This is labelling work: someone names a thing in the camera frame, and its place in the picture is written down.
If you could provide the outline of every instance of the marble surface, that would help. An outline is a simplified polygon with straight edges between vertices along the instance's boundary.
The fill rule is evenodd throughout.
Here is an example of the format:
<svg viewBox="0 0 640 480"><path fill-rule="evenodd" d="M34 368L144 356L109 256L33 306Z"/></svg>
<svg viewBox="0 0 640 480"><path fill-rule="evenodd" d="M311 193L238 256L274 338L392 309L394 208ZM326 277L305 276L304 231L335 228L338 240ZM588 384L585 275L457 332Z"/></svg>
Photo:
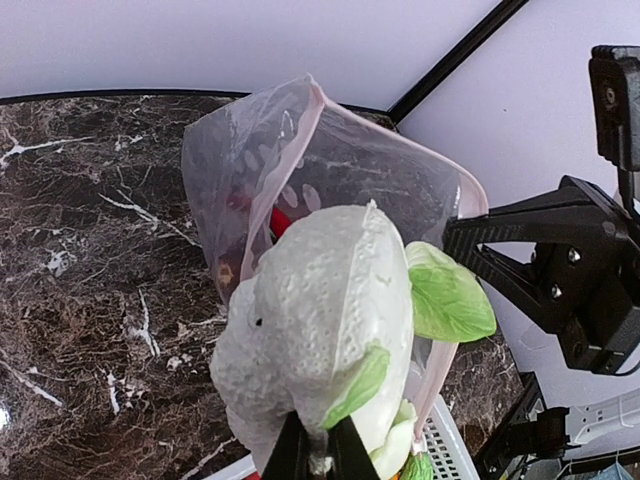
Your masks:
<svg viewBox="0 0 640 480"><path fill-rule="evenodd" d="M0 479L198 480L246 453L180 173L184 127L228 101L0 106ZM472 453L520 388L500 335L460 348L444 396Z"/></svg>

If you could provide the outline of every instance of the black clamp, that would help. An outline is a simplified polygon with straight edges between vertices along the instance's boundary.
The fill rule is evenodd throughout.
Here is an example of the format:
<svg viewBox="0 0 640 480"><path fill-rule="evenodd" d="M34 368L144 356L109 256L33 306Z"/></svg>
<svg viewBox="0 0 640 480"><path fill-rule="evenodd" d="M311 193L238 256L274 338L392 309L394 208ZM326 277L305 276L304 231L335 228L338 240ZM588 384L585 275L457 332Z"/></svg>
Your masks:
<svg viewBox="0 0 640 480"><path fill-rule="evenodd" d="M537 414L532 422L516 423L507 432L507 454L535 454L536 458L562 458L567 451L566 417L569 409L554 407Z"/></svg>
<svg viewBox="0 0 640 480"><path fill-rule="evenodd" d="M487 244L535 242L522 264ZM597 186L560 188L489 215L450 220L444 251L545 332L569 368L613 374L640 343L640 229Z"/></svg>
<svg viewBox="0 0 640 480"><path fill-rule="evenodd" d="M592 56L598 151L618 168L625 208L564 177L556 191L450 220L444 250L557 335L569 368L616 374L640 343L640 47L595 47ZM534 259L487 246L501 242L535 242Z"/></svg>
<svg viewBox="0 0 640 480"><path fill-rule="evenodd" d="M599 46L589 62L598 153L618 168L623 205L636 220L634 172L640 171L640 47Z"/></svg>
<svg viewBox="0 0 640 480"><path fill-rule="evenodd" d="M262 474L262 480L311 480L309 438L296 412L291 412L282 427L276 446ZM351 417L341 420L329 431L328 457L331 469L327 480L380 480L362 444Z"/></svg>

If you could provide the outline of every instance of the artificial leaf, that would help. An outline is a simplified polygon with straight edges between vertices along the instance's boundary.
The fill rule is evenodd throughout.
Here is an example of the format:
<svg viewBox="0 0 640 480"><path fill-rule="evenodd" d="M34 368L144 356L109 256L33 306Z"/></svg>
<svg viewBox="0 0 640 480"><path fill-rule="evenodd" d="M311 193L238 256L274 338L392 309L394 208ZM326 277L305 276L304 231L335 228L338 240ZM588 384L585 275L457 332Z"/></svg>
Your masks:
<svg viewBox="0 0 640 480"><path fill-rule="evenodd" d="M400 475L400 480L433 480L433 465L426 453L410 455Z"/></svg>
<svg viewBox="0 0 640 480"><path fill-rule="evenodd" d="M416 335L456 343L495 333L489 299L469 270L428 243L411 243L406 254Z"/></svg>
<svg viewBox="0 0 640 480"><path fill-rule="evenodd" d="M340 420L371 400L378 393L387 376L390 361L391 354L387 349L378 342L369 343L346 395L342 395L339 401L332 405L322 423L322 428L330 430Z"/></svg>
<svg viewBox="0 0 640 480"><path fill-rule="evenodd" d="M369 455L381 479L391 478L406 462L413 442L413 427L417 419L416 409L407 400L403 400L384 445Z"/></svg>

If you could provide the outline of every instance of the white plastic basket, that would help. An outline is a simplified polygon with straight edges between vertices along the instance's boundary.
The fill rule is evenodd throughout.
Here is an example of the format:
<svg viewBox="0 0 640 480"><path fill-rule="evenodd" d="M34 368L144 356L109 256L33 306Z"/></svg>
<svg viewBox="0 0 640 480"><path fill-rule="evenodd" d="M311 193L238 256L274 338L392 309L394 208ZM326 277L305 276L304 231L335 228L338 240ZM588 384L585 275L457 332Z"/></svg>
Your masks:
<svg viewBox="0 0 640 480"><path fill-rule="evenodd" d="M460 432L440 395L424 428L434 480L480 480ZM204 480L243 480L256 471L251 455Z"/></svg>

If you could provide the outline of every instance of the clear plastic bag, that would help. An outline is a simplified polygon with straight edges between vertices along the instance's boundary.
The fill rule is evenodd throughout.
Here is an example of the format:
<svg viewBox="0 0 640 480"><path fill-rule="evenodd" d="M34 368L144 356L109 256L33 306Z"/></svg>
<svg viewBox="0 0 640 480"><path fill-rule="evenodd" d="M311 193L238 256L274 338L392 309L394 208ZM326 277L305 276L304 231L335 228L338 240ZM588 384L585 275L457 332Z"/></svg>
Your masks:
<svg viewBox="0 0 640 480"><path fill-rule="evenodd" d="M295 221L319 208L373 199L405 244L436 246L447 219L488 211L482 187L459 165L341 107L310 76L237 100L187 127L182 172L225 302L272 246L274 206ZM442 353L443 346L435 350ZM426 409L455 346L444 350L444 363L426 364L429 391L419 394ZM420 363L424 368L424 358Z"/></svg>

